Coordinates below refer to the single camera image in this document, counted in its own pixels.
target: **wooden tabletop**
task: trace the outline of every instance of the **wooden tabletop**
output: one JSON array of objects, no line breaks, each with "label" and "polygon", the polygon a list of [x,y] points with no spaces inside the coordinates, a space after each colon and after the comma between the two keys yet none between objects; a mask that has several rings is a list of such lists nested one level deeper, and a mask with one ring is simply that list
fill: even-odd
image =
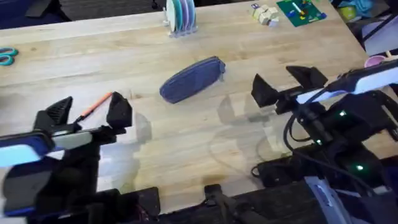
[{"label": "wooden tabletop", "polygon": [[[248,14],[251,4],[198,8],[198,32],[178,39],[168,37],[162,12],[0,30],[0,45],[20,52],[14,65],[0,67],[0,134],[30,131],[38,110],[68,96],[73,121],[118,91],[132,104],[134,126],[102,148],[99,190],[157,186],[168,212],[201,202],[208,184],[228,195],[260,188],[250,170],[287,152],[281,136],[290,115],[257,107],[255,74],[283,90],[298,84],[287,65],[315,66],[332,80],[367,56],[326,0],[314,4],[328,17],[302,27],[283,14],[278,27],[262,26]],[[223,82],[176,105],[162,99],[166,79],[213,55],[226,64]],[[108,102],[84,128],[105,123]],[[298,125],[294,132],[303,134]],[[367,145],[386,157],[394,146],[388,138]]]}]

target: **black cable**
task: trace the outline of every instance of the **black cable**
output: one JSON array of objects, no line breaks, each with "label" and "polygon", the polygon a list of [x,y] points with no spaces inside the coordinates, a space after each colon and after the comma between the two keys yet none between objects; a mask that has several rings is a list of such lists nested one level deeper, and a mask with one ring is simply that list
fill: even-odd
[{"label": "black cable", "polygon": [[[326,91],[327,91],[327,87],[324,88],[324,89],[322,89],[321,91],[319,91],[318,93],[316,93],[316,94],[313,95],[312,97],[310,97],[304,104],[298,106],[298,113],[301,112],[301,110],[302,110],[302,108],[303,108],[304,106],[306,106],[306,105],[308,105],[309,103],[311,103],[313,100],[315,100],[316,98],[318,98],[320,95],[324,94],[324,92],[326,92]],[[287,123],[286,123],[286,125],[285,125],[285,128],[284,128],[284,132],[283,132],[283,140],[284,140],[284,143],[285,143],[286,147],[287,147],[290,151],[292,151],[293,154],[298,155],[298,156],[300,156],[300,157],[302,157],[303,159],[306,159],[306,160],[308,160],[308,161],[311,161],[311,162],[314,162],[314,163],[319,164],[319,165],[321,165],[321,166],[324,166],[324,167],[327,167],[327,168],[329,168],[329,169],[332,169],[332,170],[334,170],[334,171],[336,171],[336,172],[339,172],[340,174],[346,175],[346,176],[348,176],[349,178],[351,178],[351,179],[357,181],[357,183],[361,184],[361,185],[362,185],[366,190],[368,190],[369,193],[372,194],[373,196],[376,196],[376,195],[377,195],[377,193],[375,193],[375,191],[374,191],[367,183],[365,183],[365,182],[364,182],[363,180],[361,180],[360,178],[354,176],[353,174],[350,174],[348,171],[345,171],[345,170],[340,169],[340,168],[338,168],[338,167],[335,167],[335,166],[333,166],[333,165],[329,165],[329,164],[327,164],[327,163],[325,163],[325,162],[322,162],[322,161],[319,161],[319,160],[317,160],[317,159],[311,158],[311,157],[309,157],[309,156],[307,156],[307,155],[305,155],[305,154],[302,154],[301,152],[299,152],[299,151],[297,151],[297,150],[294,150],[294,148],[289,144],[289,141],[288,141],[288,139],[287,139],[287,133],[288,133],[288,131],[289,131],[289,127],[293,126],[293,122],[294,122],[294,119],[295,119],[295,118],[296,118],[296,117],[295,117],[295,114],[293,113],[292,116],[291,116],[291,117],[289,118],[289,120],[287,121]]]},{"label": "black cable", "polygon": [[259,177],[260,177],[259,174],[255,174],[255,173],[254,173],[254,170],[257,169],[257,168],[258,168],[258,165],[255,165],[255,166],[250,170],[251,175],[252,175],[253,177],[255,177],[255,178],[259,178]]},{"label": "black cable", "polygon": [[290,134],[290,137],[291,137],[294,141],[297,141],[297,142],[307,142],[307,141],[311,140],[311,137],[307,137],[307,138],[303,138],[303,139],[296,139],[296,138],[294,138],[294,137],[293,137],[293,134],[292,134],[292,128],[293,128],[293,125],[291,125],[291,126],[289,127],[289,134]]}]

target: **orange pen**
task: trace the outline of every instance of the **orange pen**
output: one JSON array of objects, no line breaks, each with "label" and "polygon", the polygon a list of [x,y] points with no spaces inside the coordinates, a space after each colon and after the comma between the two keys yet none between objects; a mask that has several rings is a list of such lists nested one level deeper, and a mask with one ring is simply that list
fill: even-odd
[{"label": "orange pen", "polygon": [[112,92],[106,93],[101,99],[99,99],[95,104],[91,105],[89,108],[87,108],[82,114],[76,119],[75,123],[83,121],[86,119],[94,110],[99,107],[102,103],[104,103],[105,100],[107,100],[109,97],[112,96]]}]

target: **scissors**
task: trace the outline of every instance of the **scissors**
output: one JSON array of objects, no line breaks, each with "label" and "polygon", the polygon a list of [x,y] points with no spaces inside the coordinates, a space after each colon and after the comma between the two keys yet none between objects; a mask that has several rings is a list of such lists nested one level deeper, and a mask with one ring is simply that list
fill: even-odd
[{"label": "scissors", "polygon": [[18,50],[14,47],[0,47],[0,65],[7,66],[14,63],[14,56]]}]

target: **small wooden cube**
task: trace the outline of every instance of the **small wooden cube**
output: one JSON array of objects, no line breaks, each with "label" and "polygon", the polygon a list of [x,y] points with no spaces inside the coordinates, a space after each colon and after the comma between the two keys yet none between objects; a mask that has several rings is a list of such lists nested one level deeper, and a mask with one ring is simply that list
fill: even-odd
[{"label": "small wooden cube", "polygon": [[256,9],[255,11],[254,11],[254,14],[253,14],[253,17],[258,21],[259,20],[259,18],[260,18],[260,15],[262,14],[262,13],[264,13],[265,12],[265,10],[263,9],[263,8],[258,8],[258,9]]}]

